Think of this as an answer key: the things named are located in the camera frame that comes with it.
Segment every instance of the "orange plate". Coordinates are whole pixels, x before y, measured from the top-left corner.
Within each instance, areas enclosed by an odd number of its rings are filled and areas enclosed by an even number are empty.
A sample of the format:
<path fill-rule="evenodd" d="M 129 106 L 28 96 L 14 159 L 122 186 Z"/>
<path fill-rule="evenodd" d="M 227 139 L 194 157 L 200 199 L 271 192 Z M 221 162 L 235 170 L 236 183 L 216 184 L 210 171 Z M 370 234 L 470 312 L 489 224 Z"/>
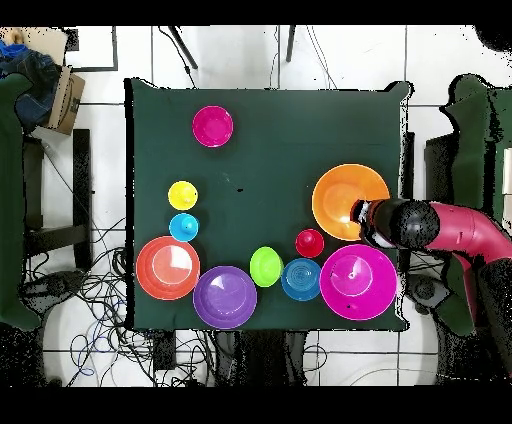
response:
<path fill-rule="evenodd" d="M 350 221 L 357 200 L 389 199 L 382 177 L 364 165 L 346 164 L 327 171 L 313 190 L 313 215 L 322 230 L 341 240 L 359 240 L 361 226 Z"/>
<path fill-rule="evenodd" d="M 177 253 L 181 252 L 184 255 L 174 255 L 178 256 L 178 259 L 180 256 L 181 260 L 190 258 L 190 263 L 186 266 L 190 272 L 179 266 L 165 266 L 174 259 L 173 248 Z M 196 286 L 199 279 L 199 257 L 188 243 L 177 241 L 171 236 L 158 237 L 147 243 L 140 251 L 136 273 L 140 286 L 150 296 L 161 300 L 176 300 L 186 296 Z"/>

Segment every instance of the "blue bowl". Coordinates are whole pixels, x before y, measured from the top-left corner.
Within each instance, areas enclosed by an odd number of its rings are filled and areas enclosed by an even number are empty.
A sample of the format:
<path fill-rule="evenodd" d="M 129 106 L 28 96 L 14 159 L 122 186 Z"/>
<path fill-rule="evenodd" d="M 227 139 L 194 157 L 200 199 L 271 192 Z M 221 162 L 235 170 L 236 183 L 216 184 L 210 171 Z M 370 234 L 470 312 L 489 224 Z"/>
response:
<path fill-rule="evenodd" d="M 188 213 L 179 213 L 169 223 L 169 232 L 178 241 L 192 240 L 199 231 L 199 221 Z"/>
<path fill-rule="evenodd" d="M 320 271 L 320 266 L 311 259 L 294 259 L 284 267 L 281 275 L 283 290 L 294 300 L 314 299 L 320 293 Z"/>

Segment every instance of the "pink bowl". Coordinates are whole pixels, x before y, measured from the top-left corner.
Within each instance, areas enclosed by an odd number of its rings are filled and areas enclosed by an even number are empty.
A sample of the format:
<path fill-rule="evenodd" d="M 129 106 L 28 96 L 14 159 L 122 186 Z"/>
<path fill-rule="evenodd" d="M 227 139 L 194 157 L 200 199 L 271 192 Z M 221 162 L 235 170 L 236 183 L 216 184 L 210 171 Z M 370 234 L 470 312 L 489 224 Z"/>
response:
<path fill-rule="evenodd" d="M 353 321 L 382 314 L 397 288 L 393 263 L 378 249 L 351 244 L 334 252 L 320 272 L 320 292 L 335 313 Z"/>
<path fill-rule="evenodd" d="M 203 146 L 220 147 L 233 134 L 233 119 L 220 106 L 206 106 L 194 116 L 192 132 Z"/>

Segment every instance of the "large orange bowl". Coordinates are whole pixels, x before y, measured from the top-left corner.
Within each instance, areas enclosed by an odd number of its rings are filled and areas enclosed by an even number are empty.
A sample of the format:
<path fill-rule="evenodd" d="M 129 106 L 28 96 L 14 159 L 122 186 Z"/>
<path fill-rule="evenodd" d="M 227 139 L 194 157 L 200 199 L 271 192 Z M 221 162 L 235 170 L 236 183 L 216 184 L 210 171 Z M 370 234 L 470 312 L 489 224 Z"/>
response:
<path fill-rule="evenodd" d="M 313 215 L 322 230 L 340 240 L 359 240 L 361 226 L 350 221 L 358 200 L 389 199 L 382 177 L 364 165 L 346 164 L 327 171 L 313 190 Z"/>

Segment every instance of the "plate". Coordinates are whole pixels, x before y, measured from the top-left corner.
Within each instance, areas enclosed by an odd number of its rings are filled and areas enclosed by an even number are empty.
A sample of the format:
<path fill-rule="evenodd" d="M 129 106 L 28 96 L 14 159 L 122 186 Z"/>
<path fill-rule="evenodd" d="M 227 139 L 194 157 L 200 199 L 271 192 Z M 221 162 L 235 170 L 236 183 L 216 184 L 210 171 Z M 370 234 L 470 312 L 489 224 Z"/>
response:
<path fill-rule="evenodd" d="M 206 106 L 194 116 L 192 132 L 203 146 L 220 147 L 233 134 L 233 119 L 220 106 Z"/>
<path fill-rule="evenodd" d="M 319 278 L 320 266 L 311 259 L 299 258 L 285 266 L 281 284 L 288 296 L 305 302 L 314 299 L 320 293 Z"/>
<path fill-rule="evenodd" d="M 357 200 L 389 199 L 382 177 L 364 165 L 346 164 L 327 171 L 313 190 L 313 215 L 327 234 L 340 240 L 360 239 L 361 226 L 350 221 Z"/>
<path fill-rule="evenodd" d="M 382 314 L 397 290 L 393 263 L 378 249 L 351 244 L 336 250 L 320 272 L 320 292 L 335 313 L 354 321 Z"/>
<path fill-rule="evenodd" d="M 251 317 L 257 302 L 256 286 L 241 269 L 217 266 L 201 275 L 193 300 L 197 314 L 206 324 L 229 330 Z"/>
<path fill-rule="evenodd" d="M 176 300 L 190 293 L 199 279 L 199 257 L 194 248 L 171 236 L 147 243 L 136 262 L 142 289 L 161 300 Z"/>

